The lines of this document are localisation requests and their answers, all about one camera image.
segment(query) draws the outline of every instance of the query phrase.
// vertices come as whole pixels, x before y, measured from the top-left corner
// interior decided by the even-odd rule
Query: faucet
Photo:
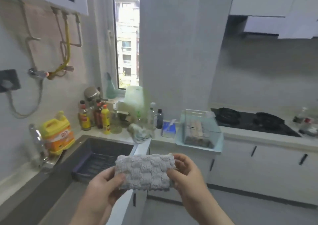
[[[35,127],[35,124],[29,125],[29,132],[33,139],[34,146],[40,155],[39,168],[41,168],[45,173],[50,173],[53,170],[53,167],[58,163],[63,153],[60,155],[51,155],[49,153],[45,147],[45,142],[42,138],[42,135]]]

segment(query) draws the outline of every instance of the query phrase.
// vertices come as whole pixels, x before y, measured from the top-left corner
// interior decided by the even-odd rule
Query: gas stove
[[[228,108],[211,109],[211,111],[214,112],[219,126],[301,137],[288,127],[283,119],[272,114],[238,112]]]

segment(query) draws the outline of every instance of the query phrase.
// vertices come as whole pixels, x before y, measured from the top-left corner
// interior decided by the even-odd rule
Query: black handle
[[[254,147],[253,151],[252,151],[252,154],[251,154],[251,157],[254,155],[255,151],[256,151],[256,148],[257,146]]]
[[[299,162],[299,165],[302,165],[304,163],[304,161],[306,160],[307,156],[308,156],[307,154],[303,155],[302,159]]]
[[[136,207],[136,193],[133,194],[133,206]]]
[[[211,162],[210,171],[212,170],[213,165],[214,165],[214,159],[213,159],[212,162]]]

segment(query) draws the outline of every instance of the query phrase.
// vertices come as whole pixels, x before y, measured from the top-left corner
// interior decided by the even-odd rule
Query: gray wall
[[[318,105],[318,39],[226,38],[210,102],[262,109]]]
[[[31,48],[39,70],[54,70],[62,62],[59,49],[60,34],[50,11],[34,6],[27,6],[31,32],[42,41],[32,42]],[[76,22],[69,18],[71,40],[78,42]],[[77,102],[83,96],[83,90],[94,84],[93,63],[97,55],[93,49],[95,42],[94,23],[88,17],[82,17],[84,45],[71,47],[70,65],[75,67],[73,73],[53,81],[44,81],[42,103],[39,110],[26,119],[16,119],[10,113],[9,103],[4,93],[0,94],[0,180],[12,174],[23,163],[29,161],[24,146],[30,143],[28,124],[40,125],[63,110],[75,130],[79,130],[77,121]],[[28,113],[36,105],[38,87],[27,74],[31,63],[24,45],[26,28],[17,3],[0,0],[0,70],[16,69],[22,88],[13,91],[13,100],[20,113]]]
[[[179,118],[207,108],[232,0],[140,0],[141,85]]]

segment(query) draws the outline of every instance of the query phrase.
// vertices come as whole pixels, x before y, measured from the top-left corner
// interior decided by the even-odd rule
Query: floor
[[[211,190],[235,225],[317,225],[318,210]],[[195,225],[183,206],[147,199],[141,225]]]

